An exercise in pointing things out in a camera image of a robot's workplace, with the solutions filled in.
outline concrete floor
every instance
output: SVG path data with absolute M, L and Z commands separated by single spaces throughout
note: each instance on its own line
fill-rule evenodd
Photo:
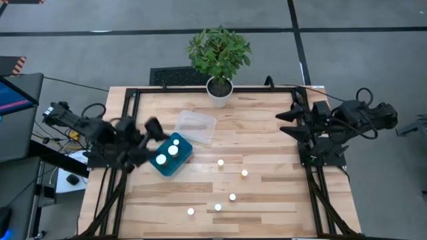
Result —
M 414 27 L 427 23 L 421 0 L 295 0 L 304 27 Z M 281 0 L 47 0 L 43 5 L 9 5 L 0 32 L 190 29 L 203 27 L 291 27 L 288 4 Z M 191 35 L 98 37 L 2 37 L 0 55 L 26 56 L 23 73 L 42 72 L 107 89 L 148 85 L 152 67 L 189 65 L 185 47 Z M 238 85 L 302 84 L 293 33 L 251 33 L 251 67 Z M 354 98 L 369 87 L 374 103 L 393 104 L 399 126 L 427 113 L 427 32 L 302 33 L 313 85 Z M 68 101 L 79 113 L 104 103 L 107 93 L 45 80 L 40 106 Z M 44 107 L 38 109 L 38 122 Z M 397 137 L 381 131 L 375 141 L 355 138 L 346 152 L 351 186 L 363 233 L 376 237 L 427 239 L 426 143 L 417 133 Z M 46 239 L 71 236 L 83 193 L 58 198 L 43 210 Z

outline teal box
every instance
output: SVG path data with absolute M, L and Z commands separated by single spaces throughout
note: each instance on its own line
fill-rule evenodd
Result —
M 173 140 L 178 139 L 179 145 L 178 145 L 178 156 L 176 158 L 173 158 L 168 152 L 167 148 L 169 146 L 173 145 Z M 172 176 L 173 173 L 178 169 L 178 167 L 187 160 L 187 158 L 193 153 L 193 146 L 187 142 L 180 134 L 178 133 L 172 133 L 171 138 L 166 140 L 162 145 L 160 145 L 159 148 L 156 150 L 160 155 L 163 154 L 166 156 L 166 166 L 158 165 L 155 161 L 155 157 L 152 157 L 149 162 L 157 169 L 161 174 L 164 176 Z

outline clear plastic container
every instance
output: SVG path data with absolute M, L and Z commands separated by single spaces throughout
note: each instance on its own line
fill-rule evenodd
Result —
M 186 139 L 210 143 L 215 131 L 216 118 L 183 110 L 179 114 L 175 132 Z

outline wooden table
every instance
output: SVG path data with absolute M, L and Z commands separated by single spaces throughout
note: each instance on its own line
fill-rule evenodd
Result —
M 121 116 L 125 90 L 110 89 L 105 120 Z M 308 91 L 308 99 L 312 103 L 326 97 Z M 143 124 L 149 117 L 156 116 L 165 131 L 172 133 L 182 110 L 215 117 L 217 124 L 210 144 L 191 141 L 193 156 L 173 177 L 163 177 L 150 163 L 129 175 L 119 237 L 315 237 L 296 140 L 279 131 L 279 127 L 295 123 L 275 118 L 288 111 L 291 102 L 290 93 L 233 93 L 225 108 L 216 109 L 205 93 L 143 93 L 137 114 L 141 130 L 145 131 Z M 218 159 L 225 161 L 224 168 L 218 168 Z M 242 169 L 249 172 L 245 179 L 240 176 Z M 336 167 L 324 171 L 331 204 L 360 232 L 347 177 Z M 80 231 L 93 219 L 102 175 L 103 169 L 96 169 L 89 176 Z M 230 193 L 236 194 L 235 202 L 229 201 Z M 214 209 L 216 203 L 222 205 L 220 212 Z M 327 233 L 324 208 L 319 205 Z M 190 207 L 195 209 L 192 216 L 187 214 Z M 113 209 L 108 233 L 114 213 Z

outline monitor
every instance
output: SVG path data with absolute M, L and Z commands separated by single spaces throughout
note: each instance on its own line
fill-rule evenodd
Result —
M 0 77 L 0 116 L 37 106 L 39 102 Z

